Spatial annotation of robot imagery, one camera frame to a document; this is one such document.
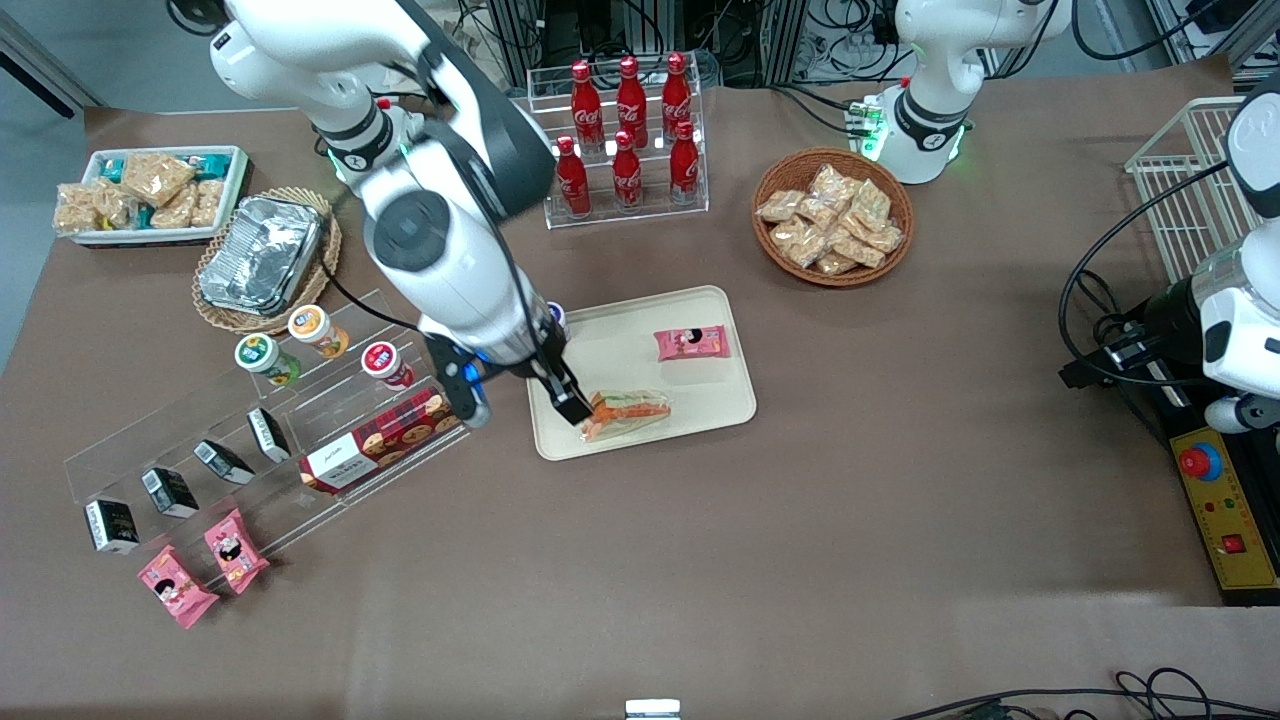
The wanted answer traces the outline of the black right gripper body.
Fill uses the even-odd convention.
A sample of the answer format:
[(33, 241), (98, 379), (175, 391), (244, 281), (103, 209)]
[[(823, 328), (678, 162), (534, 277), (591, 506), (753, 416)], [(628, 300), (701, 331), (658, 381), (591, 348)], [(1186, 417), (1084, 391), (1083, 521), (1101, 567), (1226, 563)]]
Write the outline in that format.
[(548, 325), (538, 350), (520, 363), (500, 364), (498, 368), (522, 379), (535, 379), (544, 386), (567, 388), (573, 374), (564, 360), (568, 336), (562, 325)]

